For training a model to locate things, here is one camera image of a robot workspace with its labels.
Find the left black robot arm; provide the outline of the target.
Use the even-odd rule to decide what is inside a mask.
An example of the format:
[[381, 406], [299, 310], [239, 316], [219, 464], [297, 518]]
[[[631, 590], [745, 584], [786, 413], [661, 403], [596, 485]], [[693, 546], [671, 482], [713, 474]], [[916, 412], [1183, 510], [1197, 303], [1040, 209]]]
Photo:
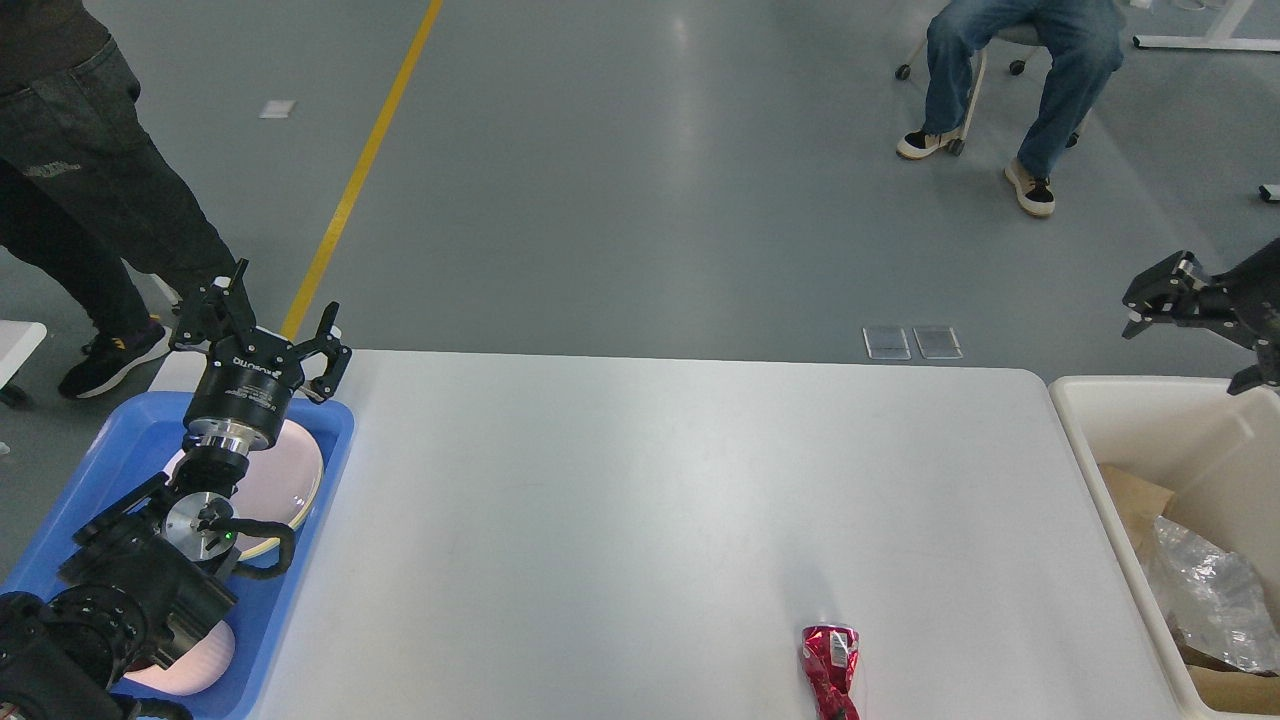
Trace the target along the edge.
[[294, 529], [242, 512], [232, 501], [250, 457], [276, 445], [291, 400], [337, 391], [351, 348], [326, 305], [311, 340], [294, 342], [256, 322], [243, 287], [248, 263], [183, 304], [172, 347], [206, 366], [182, 419], [182, 455], [93, 515], [58, 569], [50, 600], [3, 594], [5, 719], [188, 719], [183, 705], [115, 692], [143, 664], [170, 667], [206, 641], [236, 606], [233, 577], [287, 574]]

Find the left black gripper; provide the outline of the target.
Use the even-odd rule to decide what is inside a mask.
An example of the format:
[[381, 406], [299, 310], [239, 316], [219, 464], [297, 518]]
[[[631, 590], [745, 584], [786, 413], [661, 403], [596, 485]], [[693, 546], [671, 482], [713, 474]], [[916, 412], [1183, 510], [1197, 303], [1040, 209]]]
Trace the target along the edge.
[[[230, 275], [216, 275], [180, 302], [170, 337], [175, 351], [207, 354], [183, 423], [205, 445], [233, 438], [247, 454], [275, 446], [293, 393], [325, 404], [339, 387], [352, 357], [335, 320], [340, 309], [329, 302], [315, 336], [298, 345], [278, 334], [255, 334], [256, 316], [244, 290], [248, 259]], [[306, 377], [305, 360], [324, 356], [324, 370]]]

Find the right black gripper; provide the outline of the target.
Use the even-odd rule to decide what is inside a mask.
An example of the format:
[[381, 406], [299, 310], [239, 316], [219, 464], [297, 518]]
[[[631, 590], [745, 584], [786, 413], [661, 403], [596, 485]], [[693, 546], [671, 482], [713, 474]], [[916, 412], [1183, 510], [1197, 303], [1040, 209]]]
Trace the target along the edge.
[[[1129, 319], [1124, 340], [1153, 324], [1212, 331], [1233, 340], [1236, 325], [1253, 340], [1279, 342], [1279, 238], [1217, 275], [1210, 274], [1190, 251], [1179, 251], [1143, 270], [1123, 295]], [[1277, 361], [1258, 360], [1236, 372], [1230, 396], [1253, 388], [1276, 388]]]

